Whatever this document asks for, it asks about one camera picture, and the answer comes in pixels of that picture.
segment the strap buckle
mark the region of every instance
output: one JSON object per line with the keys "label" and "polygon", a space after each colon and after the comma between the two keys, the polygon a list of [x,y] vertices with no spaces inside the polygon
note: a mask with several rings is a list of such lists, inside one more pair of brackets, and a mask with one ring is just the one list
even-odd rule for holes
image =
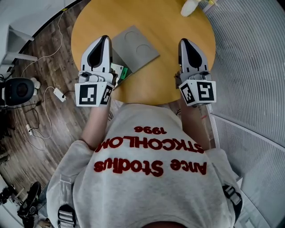
{"label": "strap buckle", "polygon": [[233,186],[224,186],[225,196],[232,201],[234,205],[238,205],[241,202],[241,196],[237,194]]}
{"label": "strap buckle", "polygon": [[58,228],[69,228],[69,227],[74,228],[76,226],[75,211],[71,206],[67,204],[61,206],[58,209],[57,217],[58,217],[58,222],[57,222]]}

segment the person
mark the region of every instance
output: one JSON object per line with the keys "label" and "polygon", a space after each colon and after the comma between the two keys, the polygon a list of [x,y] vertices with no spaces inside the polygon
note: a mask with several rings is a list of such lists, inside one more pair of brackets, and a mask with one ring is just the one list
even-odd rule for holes
{"label": "person", "polygon": [[181,120],[164,107],[94,107],[54,172],[47,211],[57,227],[61,176],[73,180],[81,228],[228,228],[235,223],[227,183],[240,189],[225,152],[210,149],[198,108],[180,100]]}

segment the gray sweatshirt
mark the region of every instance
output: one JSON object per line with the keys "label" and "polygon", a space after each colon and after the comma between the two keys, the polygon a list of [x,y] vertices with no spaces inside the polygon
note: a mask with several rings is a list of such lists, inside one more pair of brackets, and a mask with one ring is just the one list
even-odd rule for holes
{"label": "gray sweatshirt", "polygon": [[55,227],[61,174],[74,179],[73,204],[81,228],[141,228],[156,221],[187,228],[234,225],[222,185],[240,190],[225,152],[204,151],[166,108],[126,105],[95,151],[82,141],[70,146],[47,191]]}

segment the chair leg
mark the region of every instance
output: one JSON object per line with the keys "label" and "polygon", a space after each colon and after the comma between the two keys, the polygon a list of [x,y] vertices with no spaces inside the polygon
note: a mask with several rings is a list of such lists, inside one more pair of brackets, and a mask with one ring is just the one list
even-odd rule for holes
{"label": "chair leg", "polygon": [[25,59],[25,60],[30,60],[30,61],[38,60],[38,58],[35,56],[24,55],[24,54],[19,54],[15,52],[7,52],[6,57],[8,57],[9,59]]}
{"label": "chair leg", "polygon": [[1,66],[3,66],[3,67],[14,67],[15,64],[2,64]]}
{"label": "chair leg", "polygon": [[32,37],[32,36],[30,36],[30,35],[28,35],[26,33],[22,33],[20,31],[14,30],[12,28],[10,28],[9,31],[15,33],[17,36],[23,38],[26,41],[34,41],[35,40],[34,37]]}

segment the table top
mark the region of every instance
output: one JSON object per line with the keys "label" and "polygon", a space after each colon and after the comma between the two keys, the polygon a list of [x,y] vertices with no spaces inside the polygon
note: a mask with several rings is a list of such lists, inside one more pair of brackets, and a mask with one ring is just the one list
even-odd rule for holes
{"label": "table top", "polygon": [[174,75],[179,70],[178,43],[187,38],[207,56],[212,68],[216,53],[215,36],[200,8],[190,16],[180,14],[180,0],[92,0],[78,16],[71,37],[74,62],[80,70],[81,56],[102,35],[111,39],[135,25],[160,56],[127,78],[112,92],[125,103],[159,105],[178,100]]}

